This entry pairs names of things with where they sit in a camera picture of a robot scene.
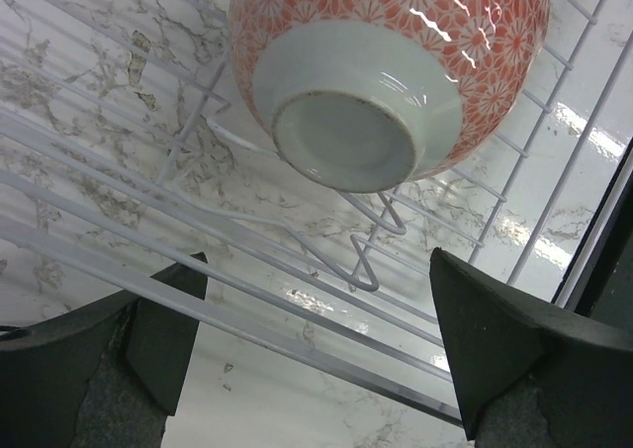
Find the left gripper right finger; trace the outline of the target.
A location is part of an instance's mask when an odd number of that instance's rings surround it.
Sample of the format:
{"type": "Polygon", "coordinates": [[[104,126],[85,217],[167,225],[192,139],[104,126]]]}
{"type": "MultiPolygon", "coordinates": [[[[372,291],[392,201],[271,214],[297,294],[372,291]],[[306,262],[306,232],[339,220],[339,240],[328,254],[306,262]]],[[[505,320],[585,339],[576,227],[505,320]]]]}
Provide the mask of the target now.
{"type": "Polygon", "coordinates": [[[430,283],[475,446],[631,446],[631,332],[535,298],[440,248],[430,283]]]}

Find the white wire dish rack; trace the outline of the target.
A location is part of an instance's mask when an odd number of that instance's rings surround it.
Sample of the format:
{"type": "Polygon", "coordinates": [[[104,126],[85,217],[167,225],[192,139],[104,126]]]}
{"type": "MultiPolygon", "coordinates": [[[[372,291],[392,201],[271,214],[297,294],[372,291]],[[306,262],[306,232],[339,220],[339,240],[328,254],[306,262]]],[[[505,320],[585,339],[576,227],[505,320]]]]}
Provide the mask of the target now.
{"type": "Polygon", "coordinates": [[[543,300],[632,141],[632,0],[551,0],[516,105],[474,154],[351,195],[283,163],[240,99],[228,0],[1,0],[1,320],[204,252],[209,298],[452,403],[429,282],[441,247],[543,300]]]}

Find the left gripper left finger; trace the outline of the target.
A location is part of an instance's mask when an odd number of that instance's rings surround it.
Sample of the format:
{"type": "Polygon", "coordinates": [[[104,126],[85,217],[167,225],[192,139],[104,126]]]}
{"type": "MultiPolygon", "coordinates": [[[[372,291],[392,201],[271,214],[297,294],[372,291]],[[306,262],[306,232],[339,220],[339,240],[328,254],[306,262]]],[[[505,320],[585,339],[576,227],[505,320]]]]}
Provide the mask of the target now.
{"type": "Polygon", "coordinates": [[[198,327],[120,291],[2,333],[2,446],[160,446],[198,327]]]}

